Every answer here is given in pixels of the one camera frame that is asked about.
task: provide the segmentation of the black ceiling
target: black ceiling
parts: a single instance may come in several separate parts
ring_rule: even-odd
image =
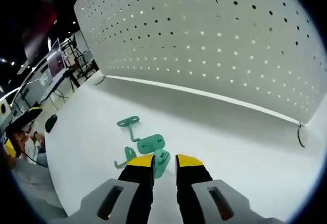
[[[76,17],[74,14],[74,4],[76,0],[2,0],[0,2],[0,86],[5,93],[20,85],[26,73],[16,75],[27,57],[24,51],[24,40],[29,40],[31,32],[38,26],[40,20],[50,22],[53,15],[57,17],[57,23],[51,24],[51,28],[45,27],[47,37],[52,40],[68,37],[68,32],[79,30],[78,24],[74,24]],[[325,24],[327,14],[324,10],[326,0],[300,0],[306,10],[310,13],[314,23],[326,43],[327,26]],[[48,51],[47,43],[43,41],[40,47],[31,56],[37,59],[42,58]]]

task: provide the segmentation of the desk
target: desk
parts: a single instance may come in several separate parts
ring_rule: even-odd
[[[79,87],[80,84],[76,80],[76,78],[73,75],[73,71],[69,69],[62,69],[52,80],[52,83],[50,86],[46,89],[43,96],[41,97],[39,103],[42,103],[44,100],[46,100],[50,94],[57,89],[57,87],[62,83],[62,81],[69,77],[71,81],[75,84],[76,87]]]
[[[279,118],[168,88],[90,77],[57,112],[46,134],[55,190],[68,215],[81,199],[121,170],[124,147],[135,149],[126,128],[116,122],[139,116],[136,137],[163,135],[172,159],[155,181],[148,223],[182,223],[176,202],[174,155],[196,156],[213,179],[222,179],[250,199],[264,217],[289,219],[303,203],[320,172],[326,145],[310,137],[303,149],[297,126]]]

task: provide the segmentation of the green bracket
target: green bracket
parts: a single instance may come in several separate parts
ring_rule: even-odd
[[[161,135],[149,136],[137,142],[137,148],[141,154],[152,153],[155,150],[163,149],[164,147],[165,140]]]
[[[170,154],[165,150],[159,149],[154,152],[154,155],[154,178],[158,179],[162,177],[168,166]]]
[[[139,138],[134,138],[131,125],[134,124],[134,123],[137,123],[138,121],[139,121],[139,117],[138,116],[133,116],[133,117],[126,118],[124,120],[121,120],[121,121],[117,122],[117,125],[119,127],[128,127],[129,133],[131,135],[131,140],[133,142],[139,141]]]
[[[116,167],[116,169],[124,168],[129,161],[136,158],[136,152],[134,151],[133,148],[126,146],[125,147],[125,156],[126,156],[127,160],[121,164],[118,164],[117,161],[114,161],[114,166]]]

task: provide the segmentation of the curved white panel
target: curved white panel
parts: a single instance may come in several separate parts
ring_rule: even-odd
[[[231,97],[308,122],[326,93],[325,50],[297,0],[77,0],[106,75]]]

